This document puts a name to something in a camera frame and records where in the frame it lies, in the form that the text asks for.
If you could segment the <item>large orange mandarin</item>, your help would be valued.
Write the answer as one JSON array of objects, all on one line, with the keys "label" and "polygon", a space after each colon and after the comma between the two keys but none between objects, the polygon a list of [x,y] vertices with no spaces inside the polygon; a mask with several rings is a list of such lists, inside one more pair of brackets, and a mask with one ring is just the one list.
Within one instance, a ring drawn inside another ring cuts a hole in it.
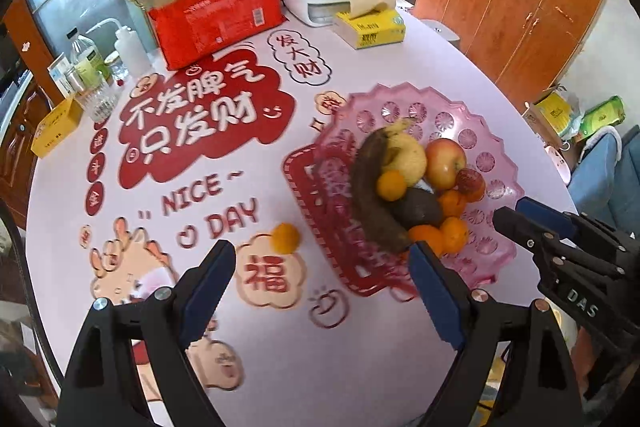
[{"label": "large orange mandarin", "polygon": [[413,243],[427,243],[437,257],[442,257],[445,252],[444,234],[434,225],[416,225],[408,231],[408,235]]}]

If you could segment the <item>red snack package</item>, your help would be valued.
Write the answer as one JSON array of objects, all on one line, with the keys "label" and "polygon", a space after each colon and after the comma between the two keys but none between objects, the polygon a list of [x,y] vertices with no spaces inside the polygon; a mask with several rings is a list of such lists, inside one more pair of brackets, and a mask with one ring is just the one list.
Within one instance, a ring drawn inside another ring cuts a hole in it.
[{"label": "red snack package", "polygon": [[183,68],[284,22],[281,0],[131,0],[151,21],[166,65]]}]

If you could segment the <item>small red hawthorn fruit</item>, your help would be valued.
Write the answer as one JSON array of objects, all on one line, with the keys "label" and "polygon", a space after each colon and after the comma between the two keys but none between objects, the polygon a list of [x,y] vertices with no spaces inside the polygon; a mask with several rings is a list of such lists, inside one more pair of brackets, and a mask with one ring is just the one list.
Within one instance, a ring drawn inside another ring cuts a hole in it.
[{"label": "small red hawthorn fruit", "polygon": [[458,191],[462,194],[483,194],[485,191],[485,180],[483,176],[474,169],[462,168],[456,176]]}]

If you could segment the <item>overripe black banana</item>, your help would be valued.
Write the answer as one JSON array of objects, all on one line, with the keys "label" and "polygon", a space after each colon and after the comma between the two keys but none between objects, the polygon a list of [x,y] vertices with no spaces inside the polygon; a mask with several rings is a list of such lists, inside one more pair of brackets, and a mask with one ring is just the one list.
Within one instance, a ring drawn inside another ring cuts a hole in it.
[{"label": "overripe black banana", "polygon": [[382,161],[391,136],[404,131],[411,120],[400,118],[390,126],[370,133],[357,150],[350,168],[352,215],[360,223],[364,236],[386,253],[398,255],[411,241],[408,232],[395,220],[376,193],[382,174]]}]

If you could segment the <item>mandarin with stem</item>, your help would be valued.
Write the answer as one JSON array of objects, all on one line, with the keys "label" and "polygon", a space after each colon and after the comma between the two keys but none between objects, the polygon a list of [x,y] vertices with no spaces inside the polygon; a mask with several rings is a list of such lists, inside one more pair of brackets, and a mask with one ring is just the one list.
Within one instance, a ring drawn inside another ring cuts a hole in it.
[{"label": "mandarin with stem", "polygon": [[444,253],[457,255],[466,246],[469,239],[469,229],[465,221],[458,217],[448,217],[440,226],[444,240]]}]

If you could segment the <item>cardboard box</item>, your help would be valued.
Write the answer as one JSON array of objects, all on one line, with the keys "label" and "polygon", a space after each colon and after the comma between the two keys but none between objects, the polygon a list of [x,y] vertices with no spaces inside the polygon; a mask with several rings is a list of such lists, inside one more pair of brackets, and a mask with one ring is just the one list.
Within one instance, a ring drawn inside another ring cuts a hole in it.
[{"label": "cardboard box", "polygon": [[584,111],[578,96],[558,84],[544,90],[536,102],[526,102],[523,118],[544,145],[566,152],[578,135]]}]

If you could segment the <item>white squeeze bottle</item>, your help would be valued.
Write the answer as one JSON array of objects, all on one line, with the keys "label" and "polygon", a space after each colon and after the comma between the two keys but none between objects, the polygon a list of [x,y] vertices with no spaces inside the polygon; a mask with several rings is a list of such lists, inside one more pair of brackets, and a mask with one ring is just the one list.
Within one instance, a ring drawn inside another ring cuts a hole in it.
[{"label": "white squeeze bottle", "polygon": [[107,17],[100,20],[88,29],[88,34],[102,28],[105,25],[115,26],[114,48],[122,59],[122,64],[128,69],[129,74],[134,78],[141,78],[152,69],[152,63],[146,54],[143,43],[137,31],[122,25],[114,17]]}]

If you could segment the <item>yellow brown pear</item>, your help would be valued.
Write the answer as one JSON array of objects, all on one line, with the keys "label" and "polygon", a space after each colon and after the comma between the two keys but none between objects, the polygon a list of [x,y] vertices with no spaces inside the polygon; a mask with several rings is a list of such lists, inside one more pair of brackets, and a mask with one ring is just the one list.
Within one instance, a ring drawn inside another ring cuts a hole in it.
[{"label": "yellow brown pear", "polygon": [[397,170],[408,186],[416,185],[427,167],[425,150],[412,135],[400,132],[387,139],[382,171]]}]

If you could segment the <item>yellow tissue box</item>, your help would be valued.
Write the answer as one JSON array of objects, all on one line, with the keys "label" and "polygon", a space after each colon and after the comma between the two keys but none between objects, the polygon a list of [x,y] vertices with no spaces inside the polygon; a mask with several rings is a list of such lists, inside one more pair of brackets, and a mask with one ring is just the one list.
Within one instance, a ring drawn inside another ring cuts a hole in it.
[{"label": "yellow tissue box", "polygon": [[406,25],[396,11],[396,0],[348,0],[337,12],[332,29],[355,50],[387,46],[405,40]]}]

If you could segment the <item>pink plastic fruit plate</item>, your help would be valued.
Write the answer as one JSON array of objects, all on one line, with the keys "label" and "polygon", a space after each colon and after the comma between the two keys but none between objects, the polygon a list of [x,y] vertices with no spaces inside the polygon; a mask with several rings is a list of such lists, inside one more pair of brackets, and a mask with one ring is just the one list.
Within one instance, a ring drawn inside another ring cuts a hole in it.
[{"label": "pink plastic fruit plate", "polygon": [[368,93],[353,94],[314,142],[326,194],[350,195],[346,169],[354,163],[357,148],[371,132],[399,119],[411,122],[405,138],[390,140],[390,167],[414,173],[409,162],[421,147],[426,170],[416,187],[435,193],[446,217],[456,215],[466,223],[468,243],[445,256],[446,267],[471,287],[495,283],[515,258],[516,247],[495,231],[492,215],[503,206],[513,209],[524,190],[502,140],[464,103],[408,82],[391,88],[379,84]]}]

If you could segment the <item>small kumquat orange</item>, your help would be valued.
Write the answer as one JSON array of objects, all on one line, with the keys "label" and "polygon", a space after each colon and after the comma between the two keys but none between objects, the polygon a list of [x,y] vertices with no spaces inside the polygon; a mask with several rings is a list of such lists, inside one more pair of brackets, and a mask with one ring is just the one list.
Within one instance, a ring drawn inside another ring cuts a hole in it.
[{"label": "small kumquat orange", "polygon": [[386,202],[395,202],[406,194],[407,183],[398,170],[387,170],[381,174],[376,180],[376,194],[378,197],[386,200]]}]

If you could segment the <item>red apple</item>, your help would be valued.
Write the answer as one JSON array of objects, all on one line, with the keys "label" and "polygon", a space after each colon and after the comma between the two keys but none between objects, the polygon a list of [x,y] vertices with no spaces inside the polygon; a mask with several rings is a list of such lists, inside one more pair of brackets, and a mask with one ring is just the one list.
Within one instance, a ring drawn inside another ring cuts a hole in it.
[{"label": "red apple", "polygon": [[424,178],[435,192],[450,190],[456,185],[459,170],[466,167],[463,148],[454,140],[439,138],[425,147],[427,167]]}]

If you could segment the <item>white round stool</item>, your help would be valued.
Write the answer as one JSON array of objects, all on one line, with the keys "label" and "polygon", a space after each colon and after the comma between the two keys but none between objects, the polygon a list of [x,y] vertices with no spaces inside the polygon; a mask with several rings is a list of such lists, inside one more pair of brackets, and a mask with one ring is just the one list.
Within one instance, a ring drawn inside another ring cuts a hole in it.
[{"label": "white round stool", "polygon": [[442,22],[439,20],[422,20],[422,23],[424,23],[428,28],[431,28],[431,30],[436,32],[439,37],[442,37],[456,49],[460,49],[460,37]]}]

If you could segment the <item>clear plastic bottle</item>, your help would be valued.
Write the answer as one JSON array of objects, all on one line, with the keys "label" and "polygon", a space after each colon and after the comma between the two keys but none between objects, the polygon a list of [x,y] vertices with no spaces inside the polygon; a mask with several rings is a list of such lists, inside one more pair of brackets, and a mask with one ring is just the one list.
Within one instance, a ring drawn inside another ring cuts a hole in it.
[{"label": "clear plastic bottle", "polygon": [[111,73],[104,63],[102,54],[91,39],[81,35],[76,27],[73,27],[66,37],[70,42],[70,61],[89,89],[95,88],[101,79],[111,79]]}]

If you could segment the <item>yellow flat box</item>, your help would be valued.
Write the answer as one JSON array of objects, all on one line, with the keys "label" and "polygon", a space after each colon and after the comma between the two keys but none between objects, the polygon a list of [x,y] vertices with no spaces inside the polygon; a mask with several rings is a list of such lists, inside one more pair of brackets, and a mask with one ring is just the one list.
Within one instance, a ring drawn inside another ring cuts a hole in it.
[{"label": "yellow flat box", "polygon": [[78,105],[58,106],[38,124],[30,149],[38,158],[46,157],[58,143],[76,130],[82,117]]}]

